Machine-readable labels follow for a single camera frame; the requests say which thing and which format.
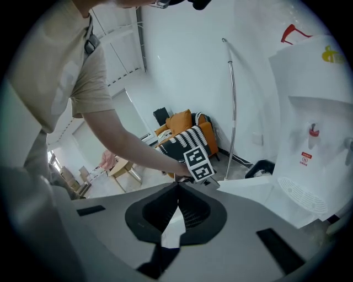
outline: wall socket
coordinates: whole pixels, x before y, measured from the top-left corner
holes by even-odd
[[[256,145],[263,146],[264,145],[264,136],[260,133],[253,132],[252,141]]]

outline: hand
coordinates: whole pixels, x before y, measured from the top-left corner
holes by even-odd
[[[179,176],[188,176],[188,177],[191,176],[188,166],[182,163],[180,163],[180,172],[177,172],[176,174]]]

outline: orange armchair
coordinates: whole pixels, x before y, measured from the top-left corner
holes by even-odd
[[[192,127],[192,120],[191,120],[191,112],[190,110],[186,110],[184,112],[176,113],[170,118],[167,118],[165,121],[165,124],[162,125],[160,128],[158,128],[155,133],[156,135],[160,135],[163,131],[166,131],[168,129],[172,130],[172,135],[168,137],[167,139],[163,140],[160,142],[158,145],[155,146],[158,147],[159,145],[163,144],[164,142],[168,141],[170,138],[175,137],[176,135],[180,134],[181,132],[188,130],[189,128]],[[206,122],[206,118],[204,115],[201,115],[199,118],[199,127],[201,128],[206,141],[208,143],[208,146],[210,147],[211,155],[208,157],[211,157],[215,154],[218,153],[218,146],[216,143],[216,138],[212,130],[212,126],[210,122]]]

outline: wooden table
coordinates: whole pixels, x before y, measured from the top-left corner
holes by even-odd
[[[132,168],[133,162],[127,161],[123,158],[120,158],[117,164],[113,167],[113,169],[110,171],[108,174],[109,177],[113,178],[115,182],[119,185],[119,187],[126,192],[123,187],[120,185],[120,183],[117,181],[117,178],[124,173],[128,173],[132,176],[133,179],[135,179],[138,183],[141,182],[141,177],[136,173],[136,171]]]

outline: red logo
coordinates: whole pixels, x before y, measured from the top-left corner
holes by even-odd
[[[311,159],[313,157],[311,154],[308,154],[308,153],[305,153],[305,152],[302,152],[302,156],[305,156],[308,159]]]

